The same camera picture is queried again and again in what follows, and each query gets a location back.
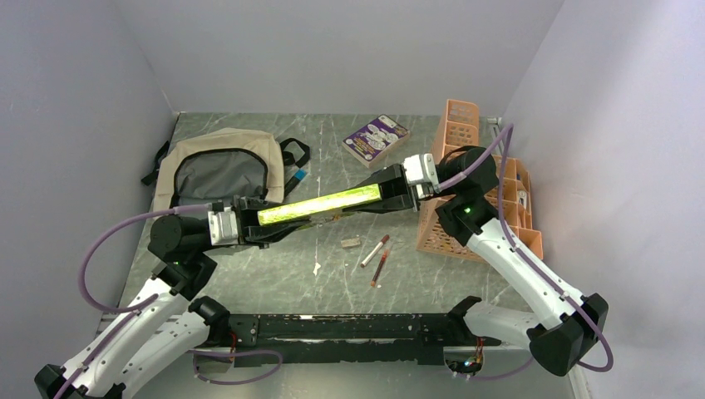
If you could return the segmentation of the purple book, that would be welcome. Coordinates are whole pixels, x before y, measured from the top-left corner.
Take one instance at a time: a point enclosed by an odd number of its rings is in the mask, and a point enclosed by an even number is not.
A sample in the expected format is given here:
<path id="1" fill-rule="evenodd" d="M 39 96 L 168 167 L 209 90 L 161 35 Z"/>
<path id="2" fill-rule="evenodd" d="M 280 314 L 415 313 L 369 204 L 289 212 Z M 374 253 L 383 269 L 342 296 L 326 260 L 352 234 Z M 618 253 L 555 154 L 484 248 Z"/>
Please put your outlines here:
<path id="1" fill-rule="evenodd" d="M 381 114 L 342 140 L 342 146 L 371 169 L 404 144 L 411 132 L 390 116 Z"/>

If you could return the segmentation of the green book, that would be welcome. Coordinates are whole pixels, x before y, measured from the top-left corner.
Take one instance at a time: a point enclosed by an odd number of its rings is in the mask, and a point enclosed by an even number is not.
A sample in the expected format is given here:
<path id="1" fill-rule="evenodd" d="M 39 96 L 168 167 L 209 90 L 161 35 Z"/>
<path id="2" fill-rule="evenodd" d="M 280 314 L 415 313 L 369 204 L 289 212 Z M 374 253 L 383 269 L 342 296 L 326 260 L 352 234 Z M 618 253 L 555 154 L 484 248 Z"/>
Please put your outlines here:
<path id="1" fill-rule="evenodd" d="M 257 218 L 260 226 L 268 226 L 361 204 L 370 204 L 381 199 L 382 189 L 378 184 L 364 185 L 330 195 L 319 196 L 315 199 L 262 209 L 257 213 Z"/>

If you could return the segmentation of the beige canvas backpack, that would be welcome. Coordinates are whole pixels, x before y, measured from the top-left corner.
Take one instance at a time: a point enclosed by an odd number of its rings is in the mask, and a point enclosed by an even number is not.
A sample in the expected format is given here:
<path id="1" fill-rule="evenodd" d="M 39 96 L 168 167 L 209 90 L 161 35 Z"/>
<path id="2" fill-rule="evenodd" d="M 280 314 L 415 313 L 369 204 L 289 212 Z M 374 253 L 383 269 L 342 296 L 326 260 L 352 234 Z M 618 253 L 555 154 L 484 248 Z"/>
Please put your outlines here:
<path id="1" fill-rule="evenodd" d="M 296 138 L 277 141 L 265 131 L 224 128 L 164 143 L 141 183 L 155 187 L 154 210 L 235 196 L 280 204 L 284 185 L 310 158 L 310 146 Z"/>

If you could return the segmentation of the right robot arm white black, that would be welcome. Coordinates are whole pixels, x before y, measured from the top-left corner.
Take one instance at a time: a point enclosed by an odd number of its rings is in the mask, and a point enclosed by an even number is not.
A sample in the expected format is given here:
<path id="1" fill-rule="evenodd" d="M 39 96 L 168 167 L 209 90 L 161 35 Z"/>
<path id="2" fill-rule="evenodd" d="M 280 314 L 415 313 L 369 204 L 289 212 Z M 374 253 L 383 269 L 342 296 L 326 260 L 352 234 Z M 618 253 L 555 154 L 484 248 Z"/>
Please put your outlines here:
<path id="1" fill-rule="evenodd" d="M 614 352 L 603 332 L 606 300 L 597 293 L 583 295 L 550 270 L 510 230 L 503 209 L 486 199 L 488 191 L 502 186 L 497 176 L 502 166 L 490 150 L 467 145 L 453 155 L 439 162 L 429 153 L 413 155 L 374 172 L 360 185 L 375 186 L 380 199 L 355 209 L 387 213 L 450 195 L 435 209 L 444 232 L 487 261 L 530 307 L 520 312 L 475 299 L 448 323 L 451 338 L 460 344 L 477 336 L 511 343 L 559 377 L 575 366 L 610 371 Z"/>

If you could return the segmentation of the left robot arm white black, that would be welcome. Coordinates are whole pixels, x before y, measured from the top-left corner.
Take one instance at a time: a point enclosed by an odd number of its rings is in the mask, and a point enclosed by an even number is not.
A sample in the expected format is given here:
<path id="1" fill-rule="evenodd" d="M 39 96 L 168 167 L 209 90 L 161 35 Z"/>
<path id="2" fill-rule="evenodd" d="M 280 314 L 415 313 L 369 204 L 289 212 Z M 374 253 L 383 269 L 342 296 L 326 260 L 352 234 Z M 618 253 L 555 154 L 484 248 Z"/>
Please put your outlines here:
<path id="1" fill-rule="evenodd" d="M 237 199 L 149 213 L 149 250 L 159 266 L 114 320 L 82 352 L 46 365 L 34 382 L 44 398 L 132 398 L 172 362 L 202 344 L 217 346 L 230 333 L 229 312 L 201 295 L 216 262 L 211 249 L 264 248 L 310 224 L 287 205 Z"/>

